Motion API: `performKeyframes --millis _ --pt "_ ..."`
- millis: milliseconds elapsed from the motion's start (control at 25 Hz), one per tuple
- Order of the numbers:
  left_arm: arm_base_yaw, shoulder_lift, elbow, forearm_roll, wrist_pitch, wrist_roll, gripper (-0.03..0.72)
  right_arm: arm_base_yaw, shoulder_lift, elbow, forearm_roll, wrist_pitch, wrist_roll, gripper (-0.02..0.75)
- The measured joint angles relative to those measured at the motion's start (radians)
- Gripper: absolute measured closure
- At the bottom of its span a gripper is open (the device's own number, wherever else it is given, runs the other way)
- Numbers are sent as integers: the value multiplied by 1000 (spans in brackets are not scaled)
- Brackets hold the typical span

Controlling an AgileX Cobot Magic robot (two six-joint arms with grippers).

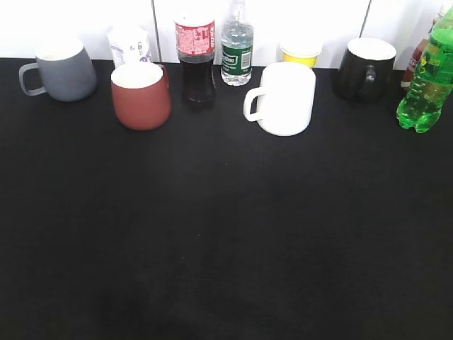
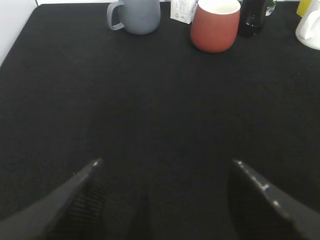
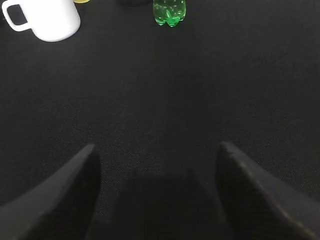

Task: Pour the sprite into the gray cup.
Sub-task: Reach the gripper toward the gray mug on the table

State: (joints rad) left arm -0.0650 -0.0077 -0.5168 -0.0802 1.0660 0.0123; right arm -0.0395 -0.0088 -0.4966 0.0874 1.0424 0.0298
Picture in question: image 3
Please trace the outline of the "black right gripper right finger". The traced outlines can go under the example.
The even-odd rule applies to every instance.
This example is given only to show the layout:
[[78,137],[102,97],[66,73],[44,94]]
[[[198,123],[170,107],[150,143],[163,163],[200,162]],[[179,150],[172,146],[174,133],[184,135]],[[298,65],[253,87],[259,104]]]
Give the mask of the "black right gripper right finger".
[[217,148],[215,179],[235,240],[320,238],[320,203],[279,180],[230,142]]

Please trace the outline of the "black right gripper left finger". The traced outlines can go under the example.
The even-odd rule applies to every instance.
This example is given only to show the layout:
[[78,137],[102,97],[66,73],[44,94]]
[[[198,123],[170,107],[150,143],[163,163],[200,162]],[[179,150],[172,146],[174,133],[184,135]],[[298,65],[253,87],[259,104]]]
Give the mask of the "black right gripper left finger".
[[89,144],[52,176],[0,208],[0,238],[87,240],[100,187],[100,156]]

